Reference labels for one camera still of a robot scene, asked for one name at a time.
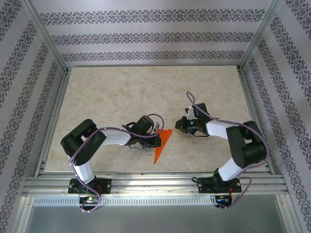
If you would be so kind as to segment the orange paper sheet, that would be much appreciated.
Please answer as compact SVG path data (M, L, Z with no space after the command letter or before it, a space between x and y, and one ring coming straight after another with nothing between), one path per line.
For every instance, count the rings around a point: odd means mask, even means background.
M159 147L155 148L155 157L154 157L154 164L156 164L156 162L158 161L162 151L164 150L164 147L166 146L169 138L171 137L173 133L173 129L167 129L167 130L163 130L160 135L159 138L161 139L161 145Z

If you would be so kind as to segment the grey metal shelf plate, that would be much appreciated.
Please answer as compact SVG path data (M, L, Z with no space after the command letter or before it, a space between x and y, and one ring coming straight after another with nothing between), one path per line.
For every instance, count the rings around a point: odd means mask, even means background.
M17 233L301 233L276 195L245 196L233 208L213 205L26 207Z

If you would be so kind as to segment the aluminium mounting rail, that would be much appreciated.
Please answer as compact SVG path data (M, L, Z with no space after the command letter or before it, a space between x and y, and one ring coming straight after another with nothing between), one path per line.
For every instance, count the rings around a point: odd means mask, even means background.
M207 172L112 172L96 173L98 178L111 179L111 195L127 196L175 196L198 194L198 186L193 177L210 177ZM282 175L272 175L269 172L248 172L240 178L241 187L248 187L248 195L288 194L289 190ZM24 196L31 194L67 195L70 180L74 178L71 172L44 172L37 177L29 177L22 190Z

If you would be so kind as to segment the aluminium side rail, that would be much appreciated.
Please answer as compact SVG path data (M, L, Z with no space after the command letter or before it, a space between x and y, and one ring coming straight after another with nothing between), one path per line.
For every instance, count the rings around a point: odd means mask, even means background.
M258 117L258 114L257 114L257 111L256 111L255 102L254 102L254 100L252 98L251 89L247 85L247 79L245 78L243 72L240 71L240 67L239 66L236 66L236 69L237 69L237 73L238 73L238 76L239 76L239 79L240 79L240 82L241 82L241 86L242 86L242 89L243 89L245 100L247 102L247 107L248 107L251 119L257 123L258 128L259 128L259 130L261 132L261 135L265 139L265 134L262 131L262 127L260 125L260 118ZM269 168L269 172L270 172L271 175L275 175L276 174L273 162L271 160L271 154L269 154L265 166Z
M41 170L44 169L44 165L46 164L46 160L51 148L52 139L54 136L54 132L56 129L57 121L59 118L59 114L61 111L62 103L65 97L65 92L68 86L69 78L71 75L72 68L68 68L66 74L64 74L61 83L58 88L57 96L55 98L54 106L52 108L52 114L50 117L50 121L48 123L48 127L44 136L44 141L42 147L40 149L40 154L36 163L36 168L34 171L34 177L37 178L41 174Z

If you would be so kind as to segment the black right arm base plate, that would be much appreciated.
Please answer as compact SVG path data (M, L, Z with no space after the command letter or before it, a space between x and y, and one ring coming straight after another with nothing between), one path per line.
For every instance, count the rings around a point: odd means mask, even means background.
M198 191L199 193L229 193L231 190L232 193L241 193L241 182L238 178L235 178L230 181L221 182L213 178L198 178Z

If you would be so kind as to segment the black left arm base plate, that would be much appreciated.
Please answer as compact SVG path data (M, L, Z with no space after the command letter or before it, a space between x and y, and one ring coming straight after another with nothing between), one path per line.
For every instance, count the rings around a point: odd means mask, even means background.
M87 185L101 194L110 194L111 179L98 179L87 183ZM95 194L92 190L86 188L77 179L71 179L68 187L69 194Z

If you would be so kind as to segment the aluminium frame post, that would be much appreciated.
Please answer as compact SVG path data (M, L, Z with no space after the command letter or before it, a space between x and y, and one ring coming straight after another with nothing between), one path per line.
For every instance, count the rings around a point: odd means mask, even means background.
M25 9L27 15L29 16L30 20L36 27L43 42L47 46L53 59L56 61L58 67L61 69L63 74L66 74L69 68L67 67L61 53L58 51L51 34L49 33L46 25L44 24L39 12L35 8L32 0L20 0L20 2L22 4L22 7Z
M249 60L251 59L253 53L255 52L258 44L262 40L269 24L272 22L273 18L275 17L278 9L280 8L281 4L284 0L271 0L268 8L266 9L263 18L256 29L253 38L251 39L246 51L241 59L239 65L237 65L237 69L239 73L242 73L245 70Z

